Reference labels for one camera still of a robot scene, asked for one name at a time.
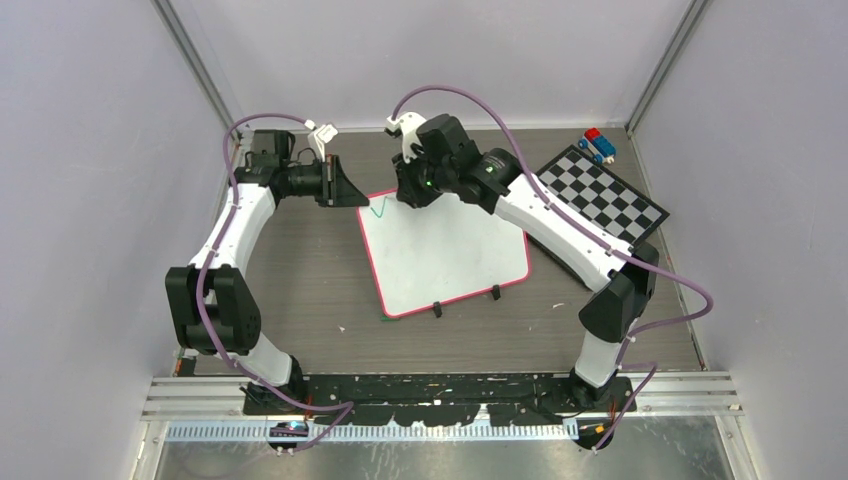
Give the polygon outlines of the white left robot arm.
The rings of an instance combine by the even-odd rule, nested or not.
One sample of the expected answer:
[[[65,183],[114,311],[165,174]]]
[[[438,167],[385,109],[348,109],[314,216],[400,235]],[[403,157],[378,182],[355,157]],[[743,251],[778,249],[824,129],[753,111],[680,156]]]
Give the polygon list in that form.
[[[169,269],[165,289],[179,345],[203,355],[229,357],[252,380],[270,385],[268,400],[280,412],[298,412],[307,398],[299,362],[263,334],[260,309],[246,282],[259,235],[281,200],[310,197],[325,208],[363,207],[368,198],[326,151],[337,135],[331,124],[307,136],[313,159],[294,157],[286,130],[256,130],[245,163],[235,168],[235,187],[201,250],[185,266]]]

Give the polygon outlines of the pink-framed whiteboard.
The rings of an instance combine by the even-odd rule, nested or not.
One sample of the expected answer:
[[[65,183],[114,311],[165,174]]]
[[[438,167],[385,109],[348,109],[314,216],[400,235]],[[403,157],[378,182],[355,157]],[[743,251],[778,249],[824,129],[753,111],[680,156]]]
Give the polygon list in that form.
[[[414,209],[394,190],[357,211],[383,314],[392,319],[525,281],[529,245],[517,226],[446,194]]]

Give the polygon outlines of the black white chessboard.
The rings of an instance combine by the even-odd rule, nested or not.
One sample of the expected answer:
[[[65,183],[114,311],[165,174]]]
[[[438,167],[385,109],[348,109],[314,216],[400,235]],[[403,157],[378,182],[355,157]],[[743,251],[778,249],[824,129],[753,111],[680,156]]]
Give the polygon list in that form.
[[[645,243],[669,217],[666,209],[575,145],[539,168],[536,175],[572,210],[633,247]]]

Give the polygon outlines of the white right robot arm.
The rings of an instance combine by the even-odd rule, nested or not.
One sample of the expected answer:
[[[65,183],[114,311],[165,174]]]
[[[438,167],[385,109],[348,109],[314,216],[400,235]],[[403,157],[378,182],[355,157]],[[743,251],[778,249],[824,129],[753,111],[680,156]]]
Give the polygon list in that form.
[[[538,177],[502,148],[426,153],[415,147],[391,162],[401,202],[424,208],[443,194],[455,194],[521,228],[589,288],[590,300],[578,314],[585,335],[570,392],[584,410],[605,403],[628,334],[653,296],[657,250],[651,245],[634,249],[608,236],[546,193]]]

